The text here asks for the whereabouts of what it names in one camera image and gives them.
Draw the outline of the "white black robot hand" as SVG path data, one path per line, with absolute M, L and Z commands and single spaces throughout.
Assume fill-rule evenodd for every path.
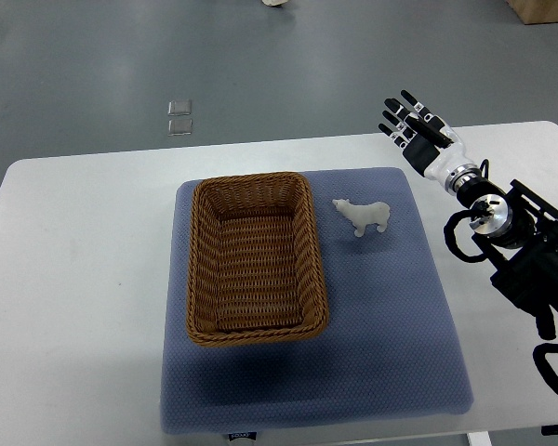
M 477 175 L 477 164 L 467 158 L 464 142 L 442 117 L 406 90 L 401 97 L 384 101 L 386 122 L 379 124 L 379 130 L 417 173 L 456 194 L 464 177 Z

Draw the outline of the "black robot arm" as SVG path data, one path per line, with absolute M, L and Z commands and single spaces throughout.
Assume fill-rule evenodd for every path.
M 446 178 L 446 189 L 464 209 L 445 224 L 445 244 L 463 262 L 489 261 L 492 285 L 533 316 L 540 338 L 551 341 L 558 313 L 558 210 L 518 180 L 501 190 L 487 172 L 484 161 Z

